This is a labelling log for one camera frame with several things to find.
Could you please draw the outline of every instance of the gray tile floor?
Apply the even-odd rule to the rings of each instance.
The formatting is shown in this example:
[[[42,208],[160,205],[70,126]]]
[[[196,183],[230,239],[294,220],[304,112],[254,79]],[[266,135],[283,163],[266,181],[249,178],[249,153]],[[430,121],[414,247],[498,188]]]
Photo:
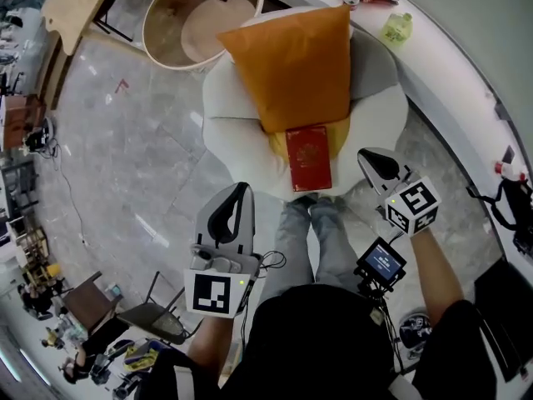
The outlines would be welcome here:
[[[109,22],[139,43],[149,2],[118,0]],[[157,270],[175,289],[182,286],[196,213],[232,183],[224,165],[202,143],[204,75],[167,71],[98,43],[83,42],[78,49],[53,114],[60,158],[37,159],[37,213],[52,253],[72,284],[100,270],[103,284],[115,282],[124,292],[125,308],[142,300]],[[121,80],[127,87],[119,87]],[[429,175],[441,193],[434,231],[461,283],[471,288],[501,255],[481,206],[468,198],[461,171],[414,112],[397,149]],[[82,224],[58,170],[60,162]],[[375,202],[365,183],[345,197],[346,229],[358,253],[377,234],[388,239],[394,233],[373,210]],[[281,207],[276,198],[256,194],[257,252],[273,248]],[[422,300],[408,239],[397,240],[395,248],[408,261],[406,278],[389,297],[397,322]],[[312,235],[310,254],[316,265]],[[251,313],[261,287],[254,289]]]

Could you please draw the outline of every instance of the red book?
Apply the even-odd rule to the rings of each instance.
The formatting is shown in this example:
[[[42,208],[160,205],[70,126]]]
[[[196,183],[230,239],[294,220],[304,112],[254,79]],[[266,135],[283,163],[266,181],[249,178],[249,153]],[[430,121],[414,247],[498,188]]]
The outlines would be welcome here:
[[[326,128],[304,127],[287,130],[286,148],[294,191],[331,188],[330,153]]]

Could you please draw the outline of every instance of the small screen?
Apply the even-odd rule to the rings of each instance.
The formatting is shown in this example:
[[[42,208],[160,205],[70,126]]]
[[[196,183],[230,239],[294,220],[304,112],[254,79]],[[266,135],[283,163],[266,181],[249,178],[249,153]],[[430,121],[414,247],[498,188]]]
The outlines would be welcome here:
[[[379,244],[368,254],[366,261],[387,281],[401,269],[401,264]]]

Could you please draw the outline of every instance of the white curved desk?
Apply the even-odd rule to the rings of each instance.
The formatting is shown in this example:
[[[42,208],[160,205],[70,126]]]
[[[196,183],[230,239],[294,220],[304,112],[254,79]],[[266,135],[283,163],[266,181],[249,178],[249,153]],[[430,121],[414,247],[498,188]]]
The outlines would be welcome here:
[[[281,1],[291,6],[341,4],[341,0]],[[496,100],[491,90],[454,42],[407,0],[400,0],[395,7],[360,4],[351,13],[351,21],[378,37],[393,12],[409,12],[413,16],[412,36],[402,47],[391,49],[404,91],[447,142],[480,193],[494,195],[501,181],[494,173],[494,162],[502,159],[507,147],[512,146],[516,153],[513,166],[522,169],[525,161],[509,125],[496,114]],[[499,209],[513,221],[504,198]],[[516,250],[512,242],[513,232],[496,221],[493,225],[507,259],[531,283],[533,262]],[[531,365],[527,367],[529,371],[533,368]],[[501,382],[498,384],[499,398],[518,398],[525,390],[520,377],[507,384]]]

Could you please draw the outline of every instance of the orange pillow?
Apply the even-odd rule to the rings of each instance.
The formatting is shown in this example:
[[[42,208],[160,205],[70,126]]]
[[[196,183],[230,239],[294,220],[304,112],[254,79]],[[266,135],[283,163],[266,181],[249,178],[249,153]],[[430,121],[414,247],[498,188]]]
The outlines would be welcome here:
[[[279,17],[217,37],[233,56],[265,132],[348,117],[347,5]]]

